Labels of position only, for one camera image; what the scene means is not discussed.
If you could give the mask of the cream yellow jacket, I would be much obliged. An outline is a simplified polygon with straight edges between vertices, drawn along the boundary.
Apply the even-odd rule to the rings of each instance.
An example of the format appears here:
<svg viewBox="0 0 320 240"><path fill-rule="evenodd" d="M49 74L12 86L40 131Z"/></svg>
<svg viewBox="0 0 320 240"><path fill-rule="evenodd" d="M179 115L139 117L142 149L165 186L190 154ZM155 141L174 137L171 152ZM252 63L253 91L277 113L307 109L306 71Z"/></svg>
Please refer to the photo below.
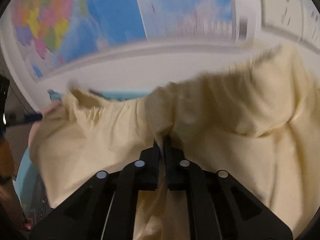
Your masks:
<svg viewBox="0 0 320 240"><path fill-rule="evenodd" d="M202 169L228 171L295 237L319 208L319 78L290 44L144 98L71 89L33 126L29 154L55 208L166 135Z"/></svg>

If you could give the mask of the blue patterned bed sheet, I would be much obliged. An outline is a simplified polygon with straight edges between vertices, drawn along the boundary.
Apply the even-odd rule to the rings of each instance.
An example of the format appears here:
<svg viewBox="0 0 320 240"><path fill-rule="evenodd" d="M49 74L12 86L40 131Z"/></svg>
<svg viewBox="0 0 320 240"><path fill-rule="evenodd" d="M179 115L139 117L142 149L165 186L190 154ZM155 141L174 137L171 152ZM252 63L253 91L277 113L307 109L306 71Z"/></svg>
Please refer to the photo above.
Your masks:
<svg viewBox="0 0 320 240"><path fill-rule="evenodd" d="M145 98L107 100L69 90L33 124L16 193L29 212L34 187L43 182L48 204L55 208L97 172L118 172L152 145Z"/></svg>

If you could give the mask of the person in pink sweater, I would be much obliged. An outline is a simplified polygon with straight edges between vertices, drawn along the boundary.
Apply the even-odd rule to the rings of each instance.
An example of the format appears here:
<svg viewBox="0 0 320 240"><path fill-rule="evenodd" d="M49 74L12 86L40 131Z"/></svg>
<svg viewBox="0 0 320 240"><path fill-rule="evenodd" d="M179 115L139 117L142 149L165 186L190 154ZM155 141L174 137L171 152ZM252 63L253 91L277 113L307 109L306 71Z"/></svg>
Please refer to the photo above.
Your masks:
<svg viewBox="0 0 320 240"><path fill-rule="evenodd" d="M29 231L31 225L27 220L20 200L15 192L12 176L15 171L15 162L9 143L1 137L1 206L19 230Z"/></svg>

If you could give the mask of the colourful wall map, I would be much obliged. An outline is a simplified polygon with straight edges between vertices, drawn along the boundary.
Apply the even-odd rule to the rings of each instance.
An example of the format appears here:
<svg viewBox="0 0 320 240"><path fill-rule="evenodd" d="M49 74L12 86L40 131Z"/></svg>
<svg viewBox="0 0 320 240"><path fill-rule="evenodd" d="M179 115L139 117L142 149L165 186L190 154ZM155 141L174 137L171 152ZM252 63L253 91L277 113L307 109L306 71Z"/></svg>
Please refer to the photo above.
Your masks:
<svg viewBox="0 0 320 240"><path fill-rule="evenodd" d="M78 59L147 40L251 40L250 0L12 0L25 68L39 80Z"/></svg>

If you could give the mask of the white wall socket panel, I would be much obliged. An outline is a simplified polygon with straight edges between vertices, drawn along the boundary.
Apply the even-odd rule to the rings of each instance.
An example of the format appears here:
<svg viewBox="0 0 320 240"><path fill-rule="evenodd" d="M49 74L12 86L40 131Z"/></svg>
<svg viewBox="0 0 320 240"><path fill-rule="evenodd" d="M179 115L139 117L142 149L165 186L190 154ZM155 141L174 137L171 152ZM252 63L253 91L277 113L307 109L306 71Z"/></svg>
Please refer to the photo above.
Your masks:
<svg viewBox="0 0 320 240"><path fill-rule="evenodd" d="M302 0L261 0L261 25L319 54L319 13Z"/></svg>

